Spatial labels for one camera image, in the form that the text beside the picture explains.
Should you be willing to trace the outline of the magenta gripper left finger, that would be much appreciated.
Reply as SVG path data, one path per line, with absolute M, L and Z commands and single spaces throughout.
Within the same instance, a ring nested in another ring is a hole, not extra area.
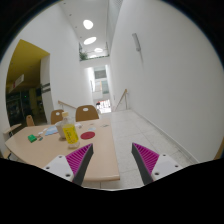
M 93 145 L 88 144 L 67 156 L 56 156 L 44 170 L 81 186 L 93 154 Z

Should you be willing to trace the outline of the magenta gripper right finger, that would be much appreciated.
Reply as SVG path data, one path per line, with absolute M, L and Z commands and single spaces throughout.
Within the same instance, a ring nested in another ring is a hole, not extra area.
M 132 144 L 132 155 L 144 185 L 182 169 L 182 166 L 167 154 L 158 154 L 137 143 Z

